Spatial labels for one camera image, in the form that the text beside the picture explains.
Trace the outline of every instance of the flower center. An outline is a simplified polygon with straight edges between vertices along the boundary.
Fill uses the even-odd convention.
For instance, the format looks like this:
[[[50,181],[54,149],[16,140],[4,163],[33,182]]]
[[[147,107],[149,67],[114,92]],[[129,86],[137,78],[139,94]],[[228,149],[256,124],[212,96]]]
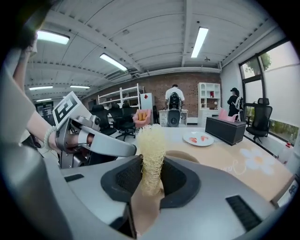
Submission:
[[[263,163],[263,159],[261,157],[258,157],[258,156],[255,157],[255,161],[257,161],[260,164]]]

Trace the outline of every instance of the white refrigerator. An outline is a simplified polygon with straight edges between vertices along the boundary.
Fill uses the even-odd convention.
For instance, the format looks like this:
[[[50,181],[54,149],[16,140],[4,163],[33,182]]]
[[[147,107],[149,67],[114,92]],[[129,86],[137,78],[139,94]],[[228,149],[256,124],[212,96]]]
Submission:
[[[151,109],[150,124],[153,124],[154,96],[152,93],[141,94],[141,109]]]

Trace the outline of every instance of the person in black clothing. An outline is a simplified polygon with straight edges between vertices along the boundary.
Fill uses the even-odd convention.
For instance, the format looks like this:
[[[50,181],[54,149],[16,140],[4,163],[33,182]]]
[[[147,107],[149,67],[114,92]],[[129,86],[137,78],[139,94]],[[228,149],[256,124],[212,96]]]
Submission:
[[[232,88],[230,91],[232,92],[232,96],[228,99],[227,103],[229,104],[228,116],[232,117],[233,115],[239,113],[239,110],[236,109],[234,104],[236,102],[236,99],[239,97],[240,92],[237,88]]]

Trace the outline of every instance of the pink chair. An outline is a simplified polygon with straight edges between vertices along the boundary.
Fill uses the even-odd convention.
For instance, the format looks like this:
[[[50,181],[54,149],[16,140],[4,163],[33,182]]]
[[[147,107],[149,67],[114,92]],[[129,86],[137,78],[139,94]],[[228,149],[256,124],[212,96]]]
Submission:
[[[139,121],[139,113],[146,113],[146,119]],[[135,126],[137,128],[142,128],[145,125],[150,123],[151,109],[140,110],[138,109],[135,115],[132,117],[133,122],[135,122]]]
[[[221,108],[221,111],[220,111],[218,119],[229,121],[229,122],[234,122],[236,116],[237,116],[237,114],[233,115],[232,117],[229,117],[228,116],[228,111],[226,111],[225,109]]]

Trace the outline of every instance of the white plate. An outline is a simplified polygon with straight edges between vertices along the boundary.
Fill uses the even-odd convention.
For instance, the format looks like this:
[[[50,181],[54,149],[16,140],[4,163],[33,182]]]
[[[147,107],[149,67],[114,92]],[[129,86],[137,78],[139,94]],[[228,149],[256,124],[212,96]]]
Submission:
[[[191,138],[196,138],[197,142],[191,141]],[[188,132],[183,135],[183,139],[192,145],[202,146],[202,147],[209,146],[214,143],[214,139],[212,138],[212,136],[209,136],[204,132]]]

